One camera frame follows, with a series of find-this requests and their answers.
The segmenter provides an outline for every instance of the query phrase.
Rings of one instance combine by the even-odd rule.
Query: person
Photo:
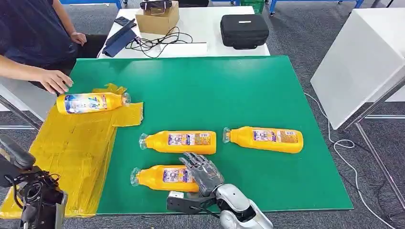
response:
[[[76,31],[59,0],[0,0],[0,76],[68,92],[77,58],[96,58],[106,35]]]

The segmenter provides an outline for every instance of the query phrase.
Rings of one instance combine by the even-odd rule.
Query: orange bottle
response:
[[[154,135],[142,134],[139,145],[141,149],[152,148],[163,153],[214,154],[216,133],[213,131],[160,131]]]
[[[154,190],[198,192],[199,189],[186,166],[134,168],[130,180],[132,186],[145,185]]]
[[[224,128],[223,142],[233,142],[242,147],[273,150],[295,154],[304,146],[304,138],[298,130],[244,126],[230,130]]]
[[[112,92],[62,94],[56,100],[58,111],[62,114],[109,111],[130,103],[131,97],[128,93],[115,94]]]

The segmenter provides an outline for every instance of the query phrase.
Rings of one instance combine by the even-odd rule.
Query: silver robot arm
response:
[[[224,178],[214,163],[202,155],[184,153],[179,160],[191,172],[199,187],[200,198],[184,199],[170,196],[167,208],[177,212],[196,214],[201,210],[214,215],[207,207],[218,205],[219,219],[225,229],[273,229],[271,221],[257,205],[235,185],[224,184]]]
[[[224,229],[273,229],[271,221],[236,186],[221,185],[215,195]]]

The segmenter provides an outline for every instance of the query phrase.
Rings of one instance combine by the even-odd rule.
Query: dark blue shirt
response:
[[[0,0],[0,54],[32,66],[72,59],[70,39],[52,7],[53,0]]]

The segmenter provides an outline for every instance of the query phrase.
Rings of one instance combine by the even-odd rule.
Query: bottle label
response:
[[[207,146],[207,145],[211,145],[211,135],[210,135],[210,133],[169,134],[168,145],[170,145],[170,146]]]
[[[107,109],[105,95],[69,94],[64,98],[64,105],[69,114],[80,114]]]
[[[253,139],[255,141],[297,143],[298,137],[294,131],[288,130],[254,130]]]
[[[163,171],[163,182],[192,183],[193,181],[191,173],[185,168],[165,168]]]

